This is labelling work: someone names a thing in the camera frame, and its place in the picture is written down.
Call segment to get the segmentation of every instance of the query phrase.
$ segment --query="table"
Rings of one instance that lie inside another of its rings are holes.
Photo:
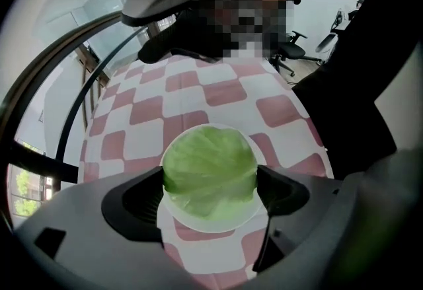
[[[207,123],[249,136],[263,154],[258,164],[333,178],[307,111],[266,60],[210,64],[176,55],[153,65],[135,61],[115,72],[87,128],[79,182],[153,168],[177,135]],[[220,234],[185,227],[163,204],[157,216],[167,254],[207,288],[224,289],[255,276],[265,208]]]

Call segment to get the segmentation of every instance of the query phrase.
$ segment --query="green cabbage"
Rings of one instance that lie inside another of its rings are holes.
[[[172,201],[203,219],[229,219],[251,201],[257,162],[241,133],[199,127],[176,140],[163,158]]]

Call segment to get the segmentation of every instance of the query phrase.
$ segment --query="white plate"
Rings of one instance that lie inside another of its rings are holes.
[[[163,158],[166,155],[167,150],[171,147],[171,145],[181,136],[185,135],[189,131],[192,131],[199,127],[215,127],[217,129],[235,129],[223,124],[202,124],[200,126],[192,127],[187,129],[183,133],[181,133],[177,138],[175,138],[172,143],[166,148],[164,152],[160,165],[163,165]],[[248,144],[250,145],[254,156],[256,157],[257,163],[262,164],[265,162],[264,155],[262,154],[258,145],[248,136],[244,135],[241,131],[239,131],[241,135],[247,140]],[[203,233],[224,233],[226,231],[231,231],[233,229],[239,228],[240,226],[244,225],[248,222],[251,218],[256,215],[257,211],[263,207],[263,203],[257,194],[257,190],[255,189],[253,192],[253,198],[250,202],[247,202],[245,206],[240,210],[236,216],[230,219],[220,219],[218,221],[210,221],[206,219],[201,219],[195,216],[188,214],[187,212],[183,211],[179,207],[177,207],[171,200],[171,197],[166,192],[165,188],[163,187],[163,199],[162,202],[164,203],[165,207],[169,210],[169,213],[185,225],[188,228],[194,229],[196,231],[200,231]]]

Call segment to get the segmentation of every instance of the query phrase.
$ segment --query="pink and white tablecloth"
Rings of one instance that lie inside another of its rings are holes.
[[[249,136],[262,151],[259,164],[332,178],[307,111],[266,60],[210,64],[173,56],[153,65],[135,61],[115,72],[87,129],[79,182],[153,168],[177,135],[207,123]],[[206,287],[223,289],[255,276],[251,269],[267,220],[262,208],[233,231],[199,233],[162,203],[157,226],[170,257]]]

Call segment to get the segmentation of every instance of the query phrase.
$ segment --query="office chair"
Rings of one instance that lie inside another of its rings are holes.
[[[269,62],[271,65],[273,65],[273,67],[278,73],[280,73],[280,67],[282,67],[290,71],[290,75],[293,77],[295,75],[295,72],[291,68],[289,68],[283,61],[285,61],[286,59],[297,60],[304,58],[305,50],[295,43],[297,42],[300,36],[306,39],[307,37],[294,30],[292,32],[295,35],[289,36],[291,38],[289,42],[281,42],[279,44],[279,49],[276,53],[275,58],[270,59]]]

